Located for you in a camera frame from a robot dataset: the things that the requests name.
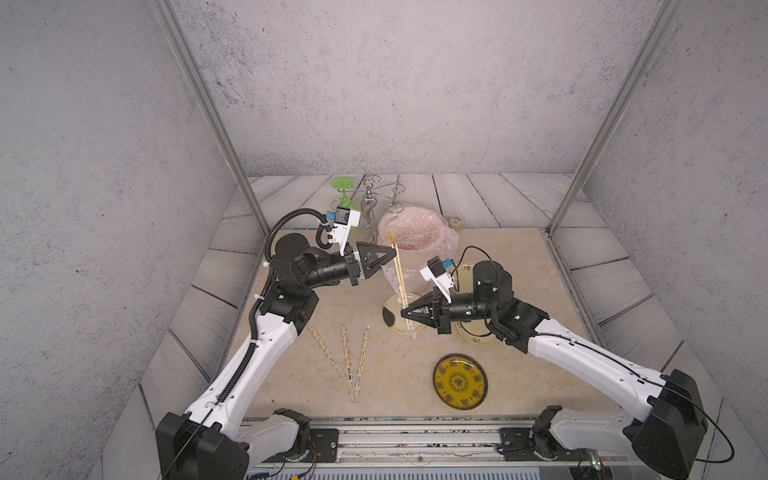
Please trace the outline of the chopsticks pair four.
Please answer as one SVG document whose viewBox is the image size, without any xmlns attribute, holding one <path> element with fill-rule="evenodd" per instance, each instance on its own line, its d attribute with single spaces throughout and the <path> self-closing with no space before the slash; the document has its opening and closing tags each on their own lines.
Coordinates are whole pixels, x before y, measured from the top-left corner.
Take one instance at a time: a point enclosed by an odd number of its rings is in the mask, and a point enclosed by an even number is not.
<svg viewBox="0 0 768 480">
<path fill-rule="evenodd" d="M 395 250 L 395 269 L 396 269 L 396 276 L 398 281 L 398 288 L 401 298 L 401 306 L 402 308 L 408 306 L 408 296 L 407 296 L 407 289 L 405 286 L 403 271 L 402 271 L 402 265 L 401 265 L 401 259 L 400 259 L 400 251 L 397 244 L 397 237 L 393 231 L 388 231 L 385 235 L 385 240 L 391 245 L 391 247 Z"/>
</svg>

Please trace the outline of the chopsticks pair two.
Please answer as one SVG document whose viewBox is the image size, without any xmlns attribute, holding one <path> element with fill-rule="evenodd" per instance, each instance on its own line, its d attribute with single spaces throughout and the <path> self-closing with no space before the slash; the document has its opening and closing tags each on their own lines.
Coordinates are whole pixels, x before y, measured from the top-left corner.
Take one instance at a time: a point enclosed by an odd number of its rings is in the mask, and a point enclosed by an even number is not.
<svg viewBox="0 0 768 480">
<path fill-rule="evenodd" d="M 351 396 L 352 390 L 353 390 L 353 376 L 352 376 L 352 365 L 351 365 L 351 357 L 350 357 L 350 349 L 349 349 L 349 341 L 348 341 L 346 324 L 342 324 L 340 329 L 341 329 L 342 348 L 343 348 L 343 354 L 344 354 L 344 374 L 346 377 L 347 391 L 348 391 L 348 394 Z"/>
</svg>

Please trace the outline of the chopsticks pair one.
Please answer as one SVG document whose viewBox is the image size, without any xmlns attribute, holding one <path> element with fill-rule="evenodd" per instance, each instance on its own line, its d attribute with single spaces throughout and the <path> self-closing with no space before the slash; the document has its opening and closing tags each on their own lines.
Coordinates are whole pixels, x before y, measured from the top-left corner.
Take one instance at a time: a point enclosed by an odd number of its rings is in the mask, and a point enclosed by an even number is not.
<svg viewBox="0 0 768 480">
<path fill-rule="evenodd" d="M 332 368 L 336 372 L 338 372 L 343 378 L 345 378 L 346 377 L 345 371 L 342 369 L 341 365 L 339 364 L 339 362 L 334 357 L 334 355 L 331 352 L 331 350 L 330 350 L 329 346 L 327 345 L 327 343 L 322 339 L 322 337 L 320 336 L 318 331 L 312 325 L 309 325 L 308 328 L 310 330 L 311 335 L 313 336 L 313 338 L 317 342 L 318 346 L 323 351 L 323 354 L 329 360 Z"/>
</svg>

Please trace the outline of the chopsticks pair three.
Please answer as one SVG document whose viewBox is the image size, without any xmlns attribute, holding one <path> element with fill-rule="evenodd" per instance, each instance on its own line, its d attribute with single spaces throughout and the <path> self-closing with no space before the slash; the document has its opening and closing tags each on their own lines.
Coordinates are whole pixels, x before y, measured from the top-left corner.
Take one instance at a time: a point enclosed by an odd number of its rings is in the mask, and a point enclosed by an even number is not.
<svg viewBox="0 0 768 480">
<path fill-rule="evenodd" d="M 368 350 L 368 343 L 370 337 L 370 326 L 367 326 L 363 333 L 363 339 L 361 344 L 361 352 L 358 360 L 358 368 L 355 377 L 355 383 L 353 387 L 352 402 L 357 403 L 359 401 L 360 392 L 362 388 L 362 377 L 364 374 L 366 356 Z"/>
</svg>

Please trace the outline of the clear plastic wrapper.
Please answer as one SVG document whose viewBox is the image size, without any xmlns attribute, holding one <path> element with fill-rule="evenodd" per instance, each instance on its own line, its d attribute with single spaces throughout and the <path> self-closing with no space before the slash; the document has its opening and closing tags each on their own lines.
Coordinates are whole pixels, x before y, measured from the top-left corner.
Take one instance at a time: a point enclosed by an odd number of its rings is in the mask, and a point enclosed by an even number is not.
<svg viewBox="0 0 768 480">
<path fill-rule="evenodd" d="M 405 283 L 402 275 L 402 269 L 399 266 L 399 264 L 395 265 L 395 272 L 396 272 L 396 278 L 398 283 L 398 292 L 399 292 L 399 315 L 396 319 L 396 325 L 401 330 L 403 334 L 405 334 L 409 339 L 416 339 L 417 338 L 417 332 L 415 330 L 414 324 L 411 320 L 404 318 L 400 315 L 401 310 L 409 306 L 409 298 L 408 293 L 405 288 Z"/>
</svg>

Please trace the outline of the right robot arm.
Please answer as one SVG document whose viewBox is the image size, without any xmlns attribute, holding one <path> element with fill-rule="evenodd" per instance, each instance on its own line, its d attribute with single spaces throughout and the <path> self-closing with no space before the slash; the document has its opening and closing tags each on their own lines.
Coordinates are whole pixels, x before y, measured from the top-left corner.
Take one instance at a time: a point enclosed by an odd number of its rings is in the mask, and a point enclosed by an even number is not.
<svg viewBox="0 0 768 480">
<path fill-rule="evenodd" d="M 569 372 L 602 392 L 619 409 L 614 413 L 546 407 L 522 446 L 501 445 L 507 460 L 530 453 L 555 461 L 576 451 L 604 451 L 642 462 L 669 479 L 686 479 L 701 462 L 698 453 L 709 429 L 716 429 L 729 452 L 710 464 L 736 457 L 732 440 L 704 409 L 696 380 L 633 363 L 574 333 L 544 310 L 516 298 L 509 272 L 492 258 L 473 269 L 471 292 L 454 289 L 451 260 L 430 258 L 421 276 L 432 292 L 403 308 L 407 320 L 449 334 L 460 321 L 481 320 L 501 344 Z"/>
</svg>

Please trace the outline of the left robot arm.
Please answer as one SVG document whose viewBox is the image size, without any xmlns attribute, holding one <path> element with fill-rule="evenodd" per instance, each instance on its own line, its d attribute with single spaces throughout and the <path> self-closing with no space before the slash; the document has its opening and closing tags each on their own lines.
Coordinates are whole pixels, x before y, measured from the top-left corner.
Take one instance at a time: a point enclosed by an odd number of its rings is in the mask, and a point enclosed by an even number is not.
<svg viewBox="0 0 768 480">
<path fill-rule="evenodd" d="M 357 285 L 395 258 L 392 247 L 349 244 L 359 217 L 343 207 L 300 208 L 275 223 L 264 245 L 267 280 L 248 313 L 249 337 L 183 414 L 166 414 L 156 428 L 160 478 L 243 479 L 273 457 L 297 461 L 310 452 L 310 420 L 296 411 L 281 408 L 250 427 L 241 424 L 279 358 L 308 326 L 317 289 L 343 280 Z"/>
</svg>

